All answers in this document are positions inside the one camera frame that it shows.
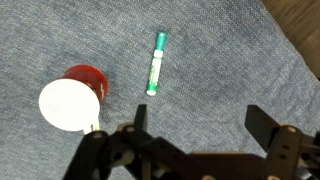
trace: gray fabric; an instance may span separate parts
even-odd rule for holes
[[[149,132],[186,152],[264,155],[244,128],[248,104],[313,134],[320,88],[258,0],[2,0],[1,179],[60,179],[82,138],[48,124],[42,88],[69,67],[102,70],[102,128],[148,104]],[[157,31],[168,32],[160,87],[145,94]],[[122,168],[110,179],[130,179]]]

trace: green marker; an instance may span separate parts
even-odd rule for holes
[[[158,79],[160,75],[163,49],[164,49],[166,40],[167,40],[167,33],[158,32],[156,49],[154,50],[154,53],[153,53],[152,65],[151,65],[148,88],[147,88],[147,94],[149,96],[154,96],[156,95],[156,92],[157,92],[157,85],[158,85]]]

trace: screw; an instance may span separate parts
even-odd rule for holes
[[[281,180],[281,179],[278,178],[277,176],[268,176],[267,180]]]
[[[289,127],[287,127],[287,129],[288,129],[288,131],[290,131],[290,132],[296,132],[296,129],[295,128],[293,128],[293,127],[291,127],[291,126],[289,126]]]
[[[210,175],[204,175],[201,180],[215,180],[215,178]]]
[[[101,134],[101,133],[96,133],[96,134],[93,135],[93,138],[94,138],[94,139],[99,139],[99,138],[101,138],[101,137],[102,137],[102,134]]]
[[[128,131],[128,132],[133,132],[133,131],[134,131],[134,127],[132,127],[132,126],[128,127],[128,128],[127,128],[127,131]]]

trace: red cup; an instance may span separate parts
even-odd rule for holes
[[[87,134],[100,129],[100,104],[107,93],[108,81],[102,72],[92,66],[76,65],[44,87],[39,107],[55,127]]]
[[[97,68],[89,65],[76,65],[69,68],[61,79],[73,79],[89,86],[101,103],[108,93],[107,78]]]

